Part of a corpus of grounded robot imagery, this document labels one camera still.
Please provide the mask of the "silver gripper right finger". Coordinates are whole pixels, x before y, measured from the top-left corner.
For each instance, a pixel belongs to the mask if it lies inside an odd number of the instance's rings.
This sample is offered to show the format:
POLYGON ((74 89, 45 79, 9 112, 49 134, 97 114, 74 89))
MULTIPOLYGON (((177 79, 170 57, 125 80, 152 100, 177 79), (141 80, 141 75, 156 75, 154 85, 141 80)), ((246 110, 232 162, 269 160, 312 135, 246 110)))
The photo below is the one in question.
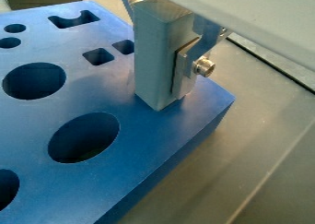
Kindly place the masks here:
POLYGON ((170 93, 177 100, 192 90, 197 76, 210 75, 214 63, 205 53, 230 34, 226 28, 198 15, 194 15, 192 32, 196 37, 176 51, 170 93))

